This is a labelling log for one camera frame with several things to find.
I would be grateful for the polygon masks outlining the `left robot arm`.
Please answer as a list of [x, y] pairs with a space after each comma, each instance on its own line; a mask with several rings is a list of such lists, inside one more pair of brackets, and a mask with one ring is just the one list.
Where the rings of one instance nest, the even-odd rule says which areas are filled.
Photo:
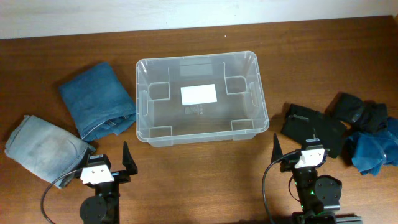
[[78, 166], [76, 177], [82, 183], [95, 190], [94, 196], [88, 197], [80, 207], [80, 218], [84, 224], [117, 224], [120, 222], [119, 186], [129, 183], [131, 176], [138, 173], [129, 147], [123, 144], [122, 165], [124, 170], [112, 172], [107, 155], [92, 156], [85, 154]]

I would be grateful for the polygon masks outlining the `black garment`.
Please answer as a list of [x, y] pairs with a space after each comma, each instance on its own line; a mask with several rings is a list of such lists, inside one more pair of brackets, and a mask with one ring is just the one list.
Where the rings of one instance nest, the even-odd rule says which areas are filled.
[[313, 109], [291, 104], [285, 114], [285, 123], [281, 133], [301, 145], [315, 136], [328, 155], [337, 158], [343, 148], [343, 135], [347, 127], [335, 118]]
[[357, 96], [342, 93], [332, 117], [352, 125], [358, 131], [377, 133], [387, 128], [388, 112], [384, 103], [363, 101]]

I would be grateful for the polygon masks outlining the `clear plastic storage bin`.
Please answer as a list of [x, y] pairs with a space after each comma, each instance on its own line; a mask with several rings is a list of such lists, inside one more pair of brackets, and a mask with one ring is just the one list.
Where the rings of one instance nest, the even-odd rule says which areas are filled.
[[[217, 102], [182, 105], [181, 87], [215, 84]], [[136, 63], [137, 138], [153, 147], [245, 140], [269, 127], [252, 51]]]

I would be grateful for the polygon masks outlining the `light grey folded jeans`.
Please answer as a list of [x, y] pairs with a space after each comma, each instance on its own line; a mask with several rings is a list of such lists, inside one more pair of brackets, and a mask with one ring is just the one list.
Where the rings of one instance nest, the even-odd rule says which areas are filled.
[[88, 148], [95, 152], [92, 145], [72, 133], [36, 116], [26, 115], [7, 140], [5, 153], [51, 183], [77, 169]]

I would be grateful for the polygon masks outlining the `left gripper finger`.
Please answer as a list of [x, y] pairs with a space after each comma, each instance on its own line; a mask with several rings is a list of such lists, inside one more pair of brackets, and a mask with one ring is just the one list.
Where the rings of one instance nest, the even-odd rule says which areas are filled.
[[89, 158], [90, 158], [90, 156], [91, 156], [91, 153], [92, 153], [91, 149], [88, 148], [88, 149], [86, 150], [86, 152], [85, 152], [83, 158], [82, 158], [81, 161], [80, 161], [80, 168], [84, 168], [84, 167], [87, 165], [88, 160], [89, 160]]
[[134, 162], [134, 159], [131, 156], [131, 153], [130, 153], [130, 150], [129, 150], [129, 147], [128, 147], [126, 141], [124, 141], [124, 144], [123, 144], [122, 165], [126, 168], [126, 171], [129, 174], [136, 174], [137, 173], [136, 163]]

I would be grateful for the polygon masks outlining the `blue garment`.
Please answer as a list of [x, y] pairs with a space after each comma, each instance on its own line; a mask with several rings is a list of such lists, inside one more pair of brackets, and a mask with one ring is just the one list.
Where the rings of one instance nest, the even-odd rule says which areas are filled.
[[397, 119], [388, 118], [387, 128], [374, 134], [353, 133], [345, 147], [362, 175], [377, 176], [382, 166], [397, 166]]

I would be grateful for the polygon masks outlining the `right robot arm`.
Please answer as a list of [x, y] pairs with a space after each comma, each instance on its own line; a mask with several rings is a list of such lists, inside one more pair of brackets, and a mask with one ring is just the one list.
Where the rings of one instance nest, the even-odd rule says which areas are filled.
[[318, 175], [328, 157], [318, 138], [308, 139], [300, 149], [283, 154], [277, 135], [271, 162], [280, 164], [281, 172], [291, 172], [302, 211], [292, 214], [292, 223], [336, 223], [340, 209], [342, 183], [330, 175]]

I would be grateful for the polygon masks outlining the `white label in bin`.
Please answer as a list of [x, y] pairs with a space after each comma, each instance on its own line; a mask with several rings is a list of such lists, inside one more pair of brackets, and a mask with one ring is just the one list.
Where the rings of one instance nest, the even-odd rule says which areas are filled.
[[215, 84], [181, 87], [182, 105], [216, 103]]

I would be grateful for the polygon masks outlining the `dark blue folded jeans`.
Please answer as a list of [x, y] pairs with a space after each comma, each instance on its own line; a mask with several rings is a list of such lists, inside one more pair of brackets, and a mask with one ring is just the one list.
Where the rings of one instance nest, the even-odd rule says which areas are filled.
[[136, 122], [136, 105], [107, 62], [58, 89], [80, 138], [86, 142], [119, 135]]

